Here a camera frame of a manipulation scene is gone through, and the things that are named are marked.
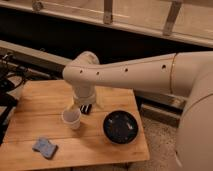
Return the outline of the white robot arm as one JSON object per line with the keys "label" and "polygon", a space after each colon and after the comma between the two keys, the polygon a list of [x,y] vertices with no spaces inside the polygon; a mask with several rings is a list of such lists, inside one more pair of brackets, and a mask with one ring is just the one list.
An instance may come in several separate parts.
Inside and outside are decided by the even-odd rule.
{"label": "white robot arm", "polygon": [[213,51],[111,64],[86,51],[65,66],[63,79],[72,85],[77,104],[95,102],[95,86],[185,97],[172,171],[213,171]]}

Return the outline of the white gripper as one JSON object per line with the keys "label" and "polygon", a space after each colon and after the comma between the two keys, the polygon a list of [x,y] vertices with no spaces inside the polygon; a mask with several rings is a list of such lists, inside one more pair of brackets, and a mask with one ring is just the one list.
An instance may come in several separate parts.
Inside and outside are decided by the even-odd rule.
{"label": "white gripper", "polygon": [[89,96],[82,97],[73,93],[72,101],[68,105],[69,110],[74,110],[80,108],[81,106],[87,106],[89,104],[94,104],[96,102],[96,92],[93,91]]}

